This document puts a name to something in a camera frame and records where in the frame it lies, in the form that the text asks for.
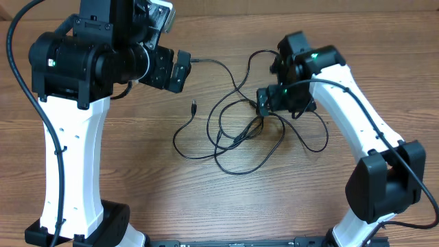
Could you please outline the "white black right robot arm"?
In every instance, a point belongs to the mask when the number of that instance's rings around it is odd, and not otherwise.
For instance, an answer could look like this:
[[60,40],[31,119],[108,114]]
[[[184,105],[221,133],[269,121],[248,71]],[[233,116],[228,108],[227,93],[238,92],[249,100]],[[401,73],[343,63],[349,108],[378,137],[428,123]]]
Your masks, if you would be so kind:
[[423,146],[404,141],[379,116],[332,45],[314,49],[302,32],[289,34],[279,42],[270,71],[278,82],[257,91],[258,115],[286,110],[298,118],[321,105],[356,162],[345,187],[349,208],[342,221],[324,237],[299,237],[296,244],[384,246],[384,240],[374,239],[377,230],[420,200]]

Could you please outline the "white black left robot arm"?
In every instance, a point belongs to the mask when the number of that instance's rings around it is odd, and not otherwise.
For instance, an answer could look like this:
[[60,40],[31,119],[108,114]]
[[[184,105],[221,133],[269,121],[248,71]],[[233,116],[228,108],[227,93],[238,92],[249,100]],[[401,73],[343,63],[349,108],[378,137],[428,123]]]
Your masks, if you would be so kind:
[[25,230],[35,246],[146,246],[126,204],[99,191],[104,122],[113,86],[139,82],[179,93],[191,56],[158,43],[174,22],[168,1],[83,1],[29,50],[32,90],[45,124],[46,190],[41,217]]

